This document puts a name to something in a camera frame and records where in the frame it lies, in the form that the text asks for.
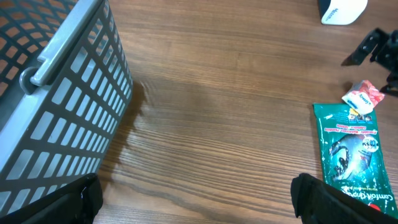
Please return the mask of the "green 3M gloves packet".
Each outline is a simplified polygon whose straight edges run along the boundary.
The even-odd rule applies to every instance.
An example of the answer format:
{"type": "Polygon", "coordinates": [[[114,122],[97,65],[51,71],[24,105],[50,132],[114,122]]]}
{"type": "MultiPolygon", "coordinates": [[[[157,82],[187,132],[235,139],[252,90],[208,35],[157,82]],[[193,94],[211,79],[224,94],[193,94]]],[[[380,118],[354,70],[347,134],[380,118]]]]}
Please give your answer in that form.
{"type": "Polygon", "coordinates": [[[345,103],[313,104],[323,181],[397,218],[375,112],[360,115],[345,103]]]}

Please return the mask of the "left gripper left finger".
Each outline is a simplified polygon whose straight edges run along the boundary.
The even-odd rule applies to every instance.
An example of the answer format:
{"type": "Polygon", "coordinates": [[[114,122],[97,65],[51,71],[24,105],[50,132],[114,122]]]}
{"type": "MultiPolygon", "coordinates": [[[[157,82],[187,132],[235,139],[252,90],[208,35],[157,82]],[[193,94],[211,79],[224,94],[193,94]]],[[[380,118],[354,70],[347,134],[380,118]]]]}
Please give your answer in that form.
{"type": "Polygon", "coordinates": [[[103,206],[98,175],[86,174],[1,218],[1,224],[93,223],[103,206]]]}

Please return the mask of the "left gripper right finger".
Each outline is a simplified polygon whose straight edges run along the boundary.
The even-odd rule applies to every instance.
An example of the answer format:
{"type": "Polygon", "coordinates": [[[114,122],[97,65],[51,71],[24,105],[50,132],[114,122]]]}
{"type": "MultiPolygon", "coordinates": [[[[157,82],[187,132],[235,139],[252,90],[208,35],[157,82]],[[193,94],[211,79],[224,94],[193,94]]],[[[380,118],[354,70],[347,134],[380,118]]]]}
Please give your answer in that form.
{"type": "Polygon", "coordinates": [[[303,224],[397,224],[397,219],[344,194],[310,174],[290,186],[295,216],[303,224]]]}

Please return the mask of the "red white small box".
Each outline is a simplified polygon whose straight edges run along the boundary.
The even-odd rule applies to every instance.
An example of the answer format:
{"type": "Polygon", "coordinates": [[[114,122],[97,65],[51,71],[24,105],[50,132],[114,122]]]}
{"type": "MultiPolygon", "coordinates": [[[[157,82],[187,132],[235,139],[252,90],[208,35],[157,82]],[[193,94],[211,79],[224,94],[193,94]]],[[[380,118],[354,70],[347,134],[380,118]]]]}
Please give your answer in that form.
{"type": "Polygon", "coordinates": [[[385,97],[369,80],[362,80],[354,84],[342,96],[342,100],[358,114],[365,115],[373,112],[375,106],[385,97]]]}

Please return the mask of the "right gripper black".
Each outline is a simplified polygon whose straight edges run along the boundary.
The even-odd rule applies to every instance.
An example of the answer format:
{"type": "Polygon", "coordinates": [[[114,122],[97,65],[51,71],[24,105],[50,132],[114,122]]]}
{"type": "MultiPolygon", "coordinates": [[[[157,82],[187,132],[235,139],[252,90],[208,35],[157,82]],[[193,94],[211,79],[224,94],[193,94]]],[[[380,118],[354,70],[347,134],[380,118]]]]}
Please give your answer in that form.
{"type": "Polygon", "coordinates": [[[376,62],[390,71],[387,85],[380,92],[397,96],[397,30],[390,34],[379,28],[372,30],[341,66],[361,65],[369,54],[370,62],[376,62]]]}

